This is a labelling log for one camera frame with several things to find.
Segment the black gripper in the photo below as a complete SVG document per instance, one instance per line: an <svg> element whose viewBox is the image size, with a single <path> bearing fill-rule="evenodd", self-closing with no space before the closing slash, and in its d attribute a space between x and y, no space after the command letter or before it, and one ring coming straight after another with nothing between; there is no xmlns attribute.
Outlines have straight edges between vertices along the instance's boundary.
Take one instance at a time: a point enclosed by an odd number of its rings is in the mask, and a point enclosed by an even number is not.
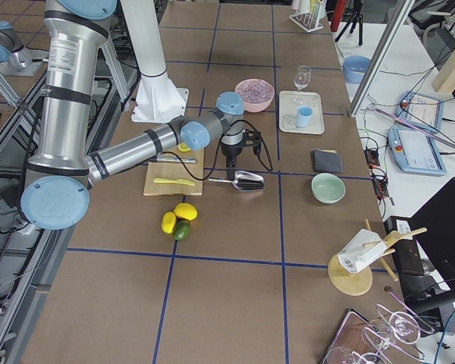
<svg viewBox="0 0 455 364"><path fill-rule="evenodd" d="M237 156L245 149L252 148L253 154L261 155L262 135L259 131L242 129L239 133L224 136L221 139L221 152L226 158L227 179L233 181Z"/></svg>

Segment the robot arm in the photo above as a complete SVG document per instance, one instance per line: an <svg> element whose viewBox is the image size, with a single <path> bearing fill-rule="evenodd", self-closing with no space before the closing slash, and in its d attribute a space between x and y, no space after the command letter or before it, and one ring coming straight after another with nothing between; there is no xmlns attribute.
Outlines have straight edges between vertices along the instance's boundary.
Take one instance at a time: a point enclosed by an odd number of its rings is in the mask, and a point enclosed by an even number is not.
<svg viewBox="0 0 455 364"><path fill-rule="evenodd" d="M32 77L49 58L49 52L27 48L12 25L0 20L0 72L10 76Z"/></svg>
<svg viewBox="0 0 455 364"><path fill-rule="evenodd" d="M155 128L97 152L86 151L93 79L100 47L108 41L110 18L121 8L140 71L134 120ZM243 101L222 93L198 118L184 114L187 91L168 77L151 1L48 1L45 25L51 37L39 144L27 161L20 207L38 228L76 224L89 206L88 187L185 143L193 150L218 140L227 176L253 130L245 129Z"/></svg>

